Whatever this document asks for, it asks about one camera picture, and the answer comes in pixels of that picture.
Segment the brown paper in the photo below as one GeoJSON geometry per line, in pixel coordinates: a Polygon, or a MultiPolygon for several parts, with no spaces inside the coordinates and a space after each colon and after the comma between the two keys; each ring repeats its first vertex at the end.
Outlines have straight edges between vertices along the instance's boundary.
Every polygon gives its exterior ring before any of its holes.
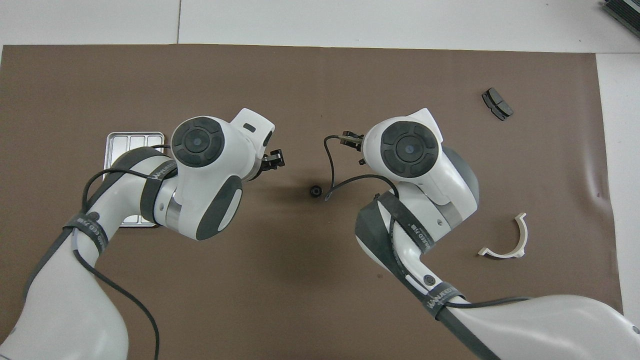
{"type": "MultiPolygon", "coordinates": [[[[276,125],[286,166],[245,184],[239,211],[203,242],[165,228],[121,229],[97,268],[154,314],[161,359],[473,359],[353,234],[358,210],[387,186],[368,179],[313,199],[329,182],[322,139],[365,133],[429,108],[444,144],[479,178],[478,211],[423,261],[470,301],[577,294],[621,309],[593,54],[233,45],[5,46],[0,70],[0,339],[22,287],[112,131],[162,131],[243,107],[276,125]],[[515,114],[500,121],[495,87],[515,114]],[[513,220],[526,212],[520,259],[513,220]]],[[[337,180],[370,172],[330,143],[337,180]]],[[[105,288],[129,330],[129,359],[153,332],[105,288]]]]}

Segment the curved white bracket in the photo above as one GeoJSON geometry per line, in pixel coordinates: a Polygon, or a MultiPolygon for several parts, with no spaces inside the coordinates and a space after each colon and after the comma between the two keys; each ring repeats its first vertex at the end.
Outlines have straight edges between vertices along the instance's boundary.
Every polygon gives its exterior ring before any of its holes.
{"type": "Polygon", "coordinates": [[[491,255],[495,258],[507,259],[507,258],[521,258],[524,256],[524,247],[527,245],[527,238],[529,237],[529,232],[527,231],[527,224],[524,223],[524,217],[527,216],[527,213],[520,213],[514,219],[518,223],[518,228],[520,228],[520,241],[518,241],[518,245],[512,251],[501,255],[496,254],[491,251],[487,247],[483,247],[478,254],[479,255],[491,255]]]}

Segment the robot cable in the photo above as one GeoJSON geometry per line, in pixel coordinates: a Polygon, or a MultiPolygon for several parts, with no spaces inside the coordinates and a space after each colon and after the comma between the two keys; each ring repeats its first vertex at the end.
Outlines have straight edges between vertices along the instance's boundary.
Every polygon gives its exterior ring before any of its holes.
{"type": "Polygon", "coordinates": [[[331,157],[331,152],[329,151],[329,146],[327,146],[327,141],[329,139],[341,139],[341,138],[343,138],[343,136],[339,136],[339,135],[329,135],[326,138],[324,138],[324,150],[326,151],[326,155],[329,158],[329,165],[331,166],[331,186],[329,187],[329,191],[327,191],[327,194],[324,197],[324,201],[328,201],[329,198],[331,197],[331,194],[335,190],[338,190],[339,188],[343,187],[344,185],[347,185],[348,183],[351,183],[356,180],[367,179],[367,178],[380,179],[386,182],[391,187],[391,189],[393,189],[394,195],[396,197],[399,197],[398,189],[396,188],[395,184],[392,183],[391,180],[381,175],[376,175],[376,174],[359,175],[359,176],[354,176],[349,179],[346,179],[345,181],[337,185],[335,184],[335,167],[333,165],[333,158],[331,157]]]}
{"type": "MultiPolygon", "coordinates": [[[[131,175],[147,178],[147,175],[142,174],[141,172],[137,172],[133,170],[117,169],[117,168],[107,168],[105,170],[101,170],[97,172],[94,176],[91,177],[91,179],[89,179],[89,181],[87,181],[86,185],[84,186],[83,196],[82,196],[82,212],[83,213],[86,213],[89,210],[89,204],[88,204],[87,198],[88,198],[89,188],[91,188],[91,185],[93,184],[93,182],[101,175],[111,174],[111,173],[125,173],[125,174],[131,174],[131,175]]],[[[85,269],[87,269],[87,271],[92,273],[98,279],[102,280],[105,284],[109,285],[110,287],[115,289],[117,292],[121,293],[122,295],[127,297],[129,300],[133,301],[134,304],[136,304],[142,310],[142,312],[147,316],[147,318],[151,322],[151,326],[154,328],[154,335],[156,337],[156,350],[154,353],[154,360],[157,360],[158,353],[160,351],[160,332],[158,330],[158,326],[156,324],[156,320],[154,319],[153,315],[151,315],[151,312],[147,309],[147,307],[144,304],[142,304],[142,302],[138,300],[135,296],[133,296],[127,290],[123,289],[121,286],[117,285],[114,281],[112,281],[111,279],[109,279],[108,277],[100,273],[98,270],[96,270],[94,267],[89,265],[89,263],[87,263],[84,260],[84,258],[82,257],[82,255],[80,255],[80,252],[78,251],[76,235],[77,235],[77,229],[74,229],[71,246],[74,252],[74,256],[76,257],[78,262],[85,269]]]]}
{"type": "Polygon", "coordinates": [[[502,299],[496,299],[496,300],[489,300],[489,301],[481,301],[481,302],[471,302],[468,304],[459,304],[456,302],[448,302],[446,304],[446,306],[448,307],[455,307],[456,309],[475,309],[477,307],[487,307],[487,306],[494,306],[494,305],[502,305],[502,304],[507,304],[509,302],[516,302],[516,301],[525,301],[525,300],[531,300],[533,299],[532,297],[526,297],[526,296],[517,296],[517,297],[505,297],[502,299]]]}

